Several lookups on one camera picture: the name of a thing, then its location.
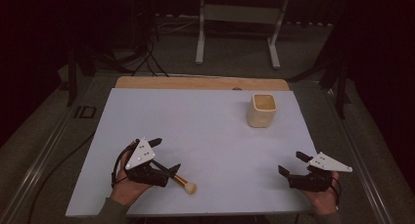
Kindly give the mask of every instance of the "table surface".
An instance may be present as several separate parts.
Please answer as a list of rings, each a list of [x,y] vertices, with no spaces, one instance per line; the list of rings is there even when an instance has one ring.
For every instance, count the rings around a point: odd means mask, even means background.
[[[266,129],[250,128],[253,93],[269,93],[278,111]],[[96,215],[111,192],[117,155],[133,139],[163,138],[154,148],[167,167],[198,185],[188,195],[170,180],[153,187],[129,215],[218,215],[309,212],[300,192],[278,174],[281,164],[306,173],[295,151],[315,154],[294,93],[284,80],[121,77],[104,109],[79,175],[67,216]]]

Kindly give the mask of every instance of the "cup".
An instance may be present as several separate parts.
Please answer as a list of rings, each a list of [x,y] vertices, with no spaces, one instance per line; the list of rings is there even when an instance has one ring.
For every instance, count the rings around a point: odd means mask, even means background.
[[[272,95],[254,94],[247,113],[248,125],[253,128],[266,128],[271,124],[276,112],[277,104]]]

